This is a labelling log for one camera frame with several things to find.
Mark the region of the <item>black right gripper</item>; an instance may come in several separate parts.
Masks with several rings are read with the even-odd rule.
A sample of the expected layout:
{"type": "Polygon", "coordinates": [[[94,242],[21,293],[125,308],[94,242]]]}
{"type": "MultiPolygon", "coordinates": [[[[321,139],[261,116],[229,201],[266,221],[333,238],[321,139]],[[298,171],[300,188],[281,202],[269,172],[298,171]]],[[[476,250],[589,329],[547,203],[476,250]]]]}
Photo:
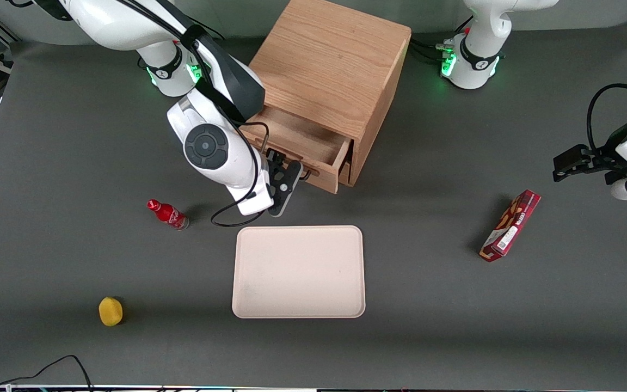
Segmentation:
{"type": "Polygon", "coordinates": [[[294,193],[303,173],[303,165],[299,161],[292,161],[291,156],[277,150],[267,151],[266,159],[269,168],[269,190],[273,201],[268,213],[271,217],[277,218],[284,213],[294,193]]]}

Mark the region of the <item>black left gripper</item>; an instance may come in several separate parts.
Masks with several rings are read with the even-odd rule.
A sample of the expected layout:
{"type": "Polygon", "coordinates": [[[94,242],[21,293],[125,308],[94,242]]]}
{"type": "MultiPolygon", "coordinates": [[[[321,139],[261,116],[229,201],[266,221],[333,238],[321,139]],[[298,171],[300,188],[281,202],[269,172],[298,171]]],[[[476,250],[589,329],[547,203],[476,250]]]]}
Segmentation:
{"type": "Polygon", "coordinates": [[[627,161],[616,152],[620,142],[606,142],[601,147],[575,145],[561,153],[561,164],[577,164],[577,166],[561,166],[554,163],[552,179],[555,183],[577,174],[594,174],[606,172],[605,181],[612,185],[619,180],[627,180],[627,161]]]}

